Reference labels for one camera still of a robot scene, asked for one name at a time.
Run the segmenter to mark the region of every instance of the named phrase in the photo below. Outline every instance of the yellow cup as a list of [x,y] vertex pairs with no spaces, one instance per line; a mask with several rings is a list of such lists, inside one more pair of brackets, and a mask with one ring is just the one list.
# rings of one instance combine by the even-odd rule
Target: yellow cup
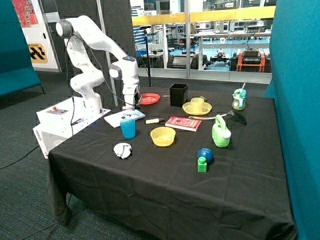
[[204,109],[205,100],[201,97],[194,97],[191,99],[191,109],[194,113],[200,113]]

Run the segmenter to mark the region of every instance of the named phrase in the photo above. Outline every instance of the teal couch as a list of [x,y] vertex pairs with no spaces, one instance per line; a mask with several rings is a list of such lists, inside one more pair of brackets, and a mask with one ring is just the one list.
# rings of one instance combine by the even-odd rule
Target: teal couch
[[274,98],[298,240],[320,240],[320,3],[278,0],[270,39]]
[[1,0],[0,96],[41,85],[11,0]]

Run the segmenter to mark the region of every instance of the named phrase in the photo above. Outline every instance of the green watering can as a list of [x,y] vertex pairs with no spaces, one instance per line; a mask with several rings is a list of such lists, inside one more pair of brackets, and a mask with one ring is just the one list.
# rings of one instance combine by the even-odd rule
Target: green watering can
[[212,138],[218,148],[225,148],[229,145],[231,132],[221,115],[215,117],[215,124],[212,126]]

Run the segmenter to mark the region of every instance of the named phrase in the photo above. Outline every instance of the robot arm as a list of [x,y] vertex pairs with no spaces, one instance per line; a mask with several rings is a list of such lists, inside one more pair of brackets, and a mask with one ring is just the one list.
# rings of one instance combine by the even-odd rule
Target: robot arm
[[90,48],[113,54],[118,61],[109,66],[109,74],[115,80],[123,81],[124,109],[134,109],[140,104],[140,84],[138,64],[135,58],[128,56],[111,38],[106,36],[98,26],[87,16],[62,19],[57,22],[56,30],[64,37],[72,65],[83,73],[73,77],[71,87],[80,93],[86,108],[92,113],[102,111],[99,94],[93,88],[104,81],[102,71],[90,61],[85,49],[85,42]]

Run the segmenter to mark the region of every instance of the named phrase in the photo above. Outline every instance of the yellow bowl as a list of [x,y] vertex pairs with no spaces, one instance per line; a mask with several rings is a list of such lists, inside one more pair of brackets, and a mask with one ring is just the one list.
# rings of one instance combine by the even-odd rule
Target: yellow bowl
[[150,135],[155,145],[167,147],[174,142],[176,131],[171,127],[161,126],[153,129]]

